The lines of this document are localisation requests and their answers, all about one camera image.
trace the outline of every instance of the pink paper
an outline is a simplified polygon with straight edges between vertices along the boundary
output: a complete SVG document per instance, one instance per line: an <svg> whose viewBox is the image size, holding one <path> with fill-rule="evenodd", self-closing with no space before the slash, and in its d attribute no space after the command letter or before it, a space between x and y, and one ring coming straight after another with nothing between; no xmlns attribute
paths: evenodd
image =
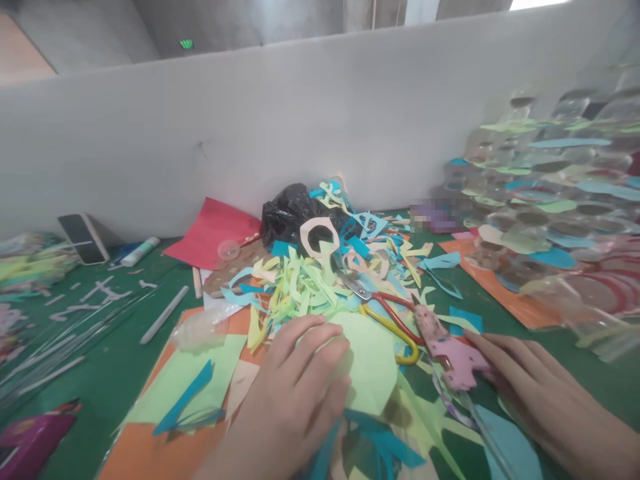
<svg viewBox="0 0 640 480"><path fill-rule="evenodd" d="M204 270L216 270L223 264L218 247L225 240L242 246L258 236L260 220L226 203L205 198L195 222L179 242L164 251L173 257Z"/></svg>
<svg viewBox="0 0 640 480"><path fill-rule="evenodd" d="M452 233L451 235L456 240L465 240L468 238L475 238L475 235L472 234L471 232L456 232L456 233Z"/></svg>

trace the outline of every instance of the orange paper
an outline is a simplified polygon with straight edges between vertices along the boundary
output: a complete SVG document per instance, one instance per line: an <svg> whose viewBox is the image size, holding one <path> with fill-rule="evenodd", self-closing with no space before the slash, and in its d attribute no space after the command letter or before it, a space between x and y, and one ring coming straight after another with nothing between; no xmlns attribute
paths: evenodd
<svg viewBox="0 0 640 480"><path fill-rule="evenodd" d="M465 256L475 251L473 239L453 240L440 243L440 246L447 253L460 252L460 266L464 268L482 288L488 291L493 298L498 300L504 308L509 310L526 328L534 330L562 325L560 316L558 316L556 312L545 308L544 305L531 297L518 295L517 293L507 290L495 277L494 272L482 270L470 265L465 259Z"/></svg>
<svg viewBox="0 0 640 480"><path fill-rule="evenodd" d="M204 308L187 310L180 322L184 322L194 313ZM249 309L242 309L229 319L229 332L235 335L246 335L249 332ZM251 354L244 348L240 360L260 365L267 348L260 348ZM175 351L175 347L167 343L158 362L153 368L144 390L162 370ZM225 398L223 409L227 409L228 398ZM109 457L107 458L99 480L178 480L192 478L205 458L225 436L229 419L218 422L214 428L204 427L195 435L186 435L177 431L152 436L154 425L128 423L120 433Z"/></svg>

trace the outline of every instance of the green tabletop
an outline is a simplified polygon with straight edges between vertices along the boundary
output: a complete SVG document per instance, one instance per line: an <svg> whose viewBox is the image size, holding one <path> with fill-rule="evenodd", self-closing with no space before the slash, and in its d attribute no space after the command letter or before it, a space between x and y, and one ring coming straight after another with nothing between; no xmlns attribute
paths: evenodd
<svg viewBox="0 0 640 480"><path fill-rule="evenodd" d="M416 234L412 242L414 245L421 245L426 241L441 242L450 239L448 235ZM104 281L113 275L107 286L116 293L140 292L140 280L158 285L152 296L141 300L116 318L104 333L83 349L82 353L69 359L85 355L82 363L21 397L10 408L0 413L0 426L4 427L14 420L44 413L80 397L83 408L78 412L74 426L47 462L40 476L42 480L94 478L116 438L115 432L120 422L140 393L181 312L202 306L202 300L196 300L194 296L191 268L161 254L173 241L162 242L152 254L132 268L108 271L108 265L99 265L75 269L51 288L51 298L62 293L65 296L48 307L45 303L50 299L41 297L14 304L15 308L21 309L29 317L26 323L34 323L37 328L23 334L26 339L31 339L27 350L17 360L2 368L0 378L45 339L54 338L68 328L71 322L86 315L76 312L69 316L69 320L60 323L49 319L50 315L65 310L67 306L80 304L80 298L94 288L96 281ZM444 251L436 246L431 256L441 253ZM640 373L637 368L640 364L640 352L626 355L613 364L602 363L590 351L576 348L576 338L570 331L557 329L534 333L526 330L462 268L442 270L441 275L458 286L464 299L450 297L437 288L427 296L429 303L436 305L436 313L448 314L449 306L453 305L482 315L487 332L514 335L540 342L605 408L632 428L640 428L640 410L637 408L637 400L640 398ZM73 291L70 290L77 282L81 285ZM190 286L190 290L178 308L149 344L140 345L140 338L184 285ZM428 277L423 278L424 285L436 286ZM98 305L104 297L104 294L98 292L87 303ZM429 401L436 400L437 392L431 380L420 368L408 367L406 376L416 394ZM472 392L471 398L494 413L505 416L497 404L495 392L487 384L481 383ZM491 477L482 447L447 431L443 433L443 438L466 478ZM345 455L347 474L356 464L370 478L377 478L375 462L370 458L370 445L362 444L358 438L347 437L345 449L359 452L358 455ZM538 452L546 477L567 476L542 450L538 449ZM431 451L431 459L441 480L455 478L436 450Z"/></svg>

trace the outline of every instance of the purple object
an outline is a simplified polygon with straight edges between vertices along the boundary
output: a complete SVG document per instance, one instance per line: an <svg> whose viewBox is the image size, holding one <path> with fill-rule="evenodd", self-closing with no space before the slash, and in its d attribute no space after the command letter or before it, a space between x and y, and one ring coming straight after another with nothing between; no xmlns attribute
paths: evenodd
<svg viewBox="0 0 640 480"><path fill-rule="evenodd" d="M74 415L39 415L10 424L0 435L0 480L35 480Z"/></svg>

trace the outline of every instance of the plastic bottle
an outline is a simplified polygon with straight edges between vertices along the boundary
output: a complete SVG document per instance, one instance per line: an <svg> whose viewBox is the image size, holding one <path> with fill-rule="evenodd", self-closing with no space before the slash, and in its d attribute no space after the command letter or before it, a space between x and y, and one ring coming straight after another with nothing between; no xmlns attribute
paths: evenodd
<svg viewBox="0 0 640 480"><path fill-rule="evenodd" d="M182 351L194 351L215 347L224 342L229 328L228 318L240 307L222 301L220 306L198 312L171 334L171 342Z"/></svg>

